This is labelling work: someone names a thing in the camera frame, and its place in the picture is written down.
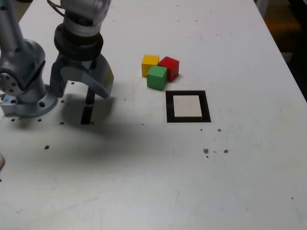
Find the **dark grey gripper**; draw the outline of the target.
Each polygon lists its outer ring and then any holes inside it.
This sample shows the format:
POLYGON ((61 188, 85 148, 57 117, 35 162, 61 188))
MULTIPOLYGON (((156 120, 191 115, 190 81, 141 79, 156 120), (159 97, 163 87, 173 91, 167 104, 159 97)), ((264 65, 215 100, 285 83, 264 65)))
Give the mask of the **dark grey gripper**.
POLYGON ((101 54, 89 61, 69 59, 58 54, 50 76, 50 90, 58 98, 64 95, 65 80, 81 82, 102 98, 108 98, 111 95, 114 75, 108 61, 101 54))

